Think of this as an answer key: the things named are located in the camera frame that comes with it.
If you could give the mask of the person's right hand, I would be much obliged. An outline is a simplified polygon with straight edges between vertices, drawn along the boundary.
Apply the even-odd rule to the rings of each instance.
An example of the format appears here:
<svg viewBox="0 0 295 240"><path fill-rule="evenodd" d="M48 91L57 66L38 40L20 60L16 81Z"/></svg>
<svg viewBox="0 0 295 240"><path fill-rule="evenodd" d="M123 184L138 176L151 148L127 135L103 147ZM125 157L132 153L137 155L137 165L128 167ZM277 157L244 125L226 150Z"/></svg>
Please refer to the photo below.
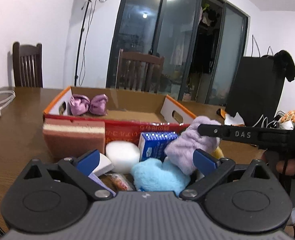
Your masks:
<svg viewBox="0 0 295 240"><path fill-rule="evenodd" d="M281 160L279 154L273 151L263 152L261 159L276 176L279 174L285 174L286 176L295 175L295 159Z"/></svg>

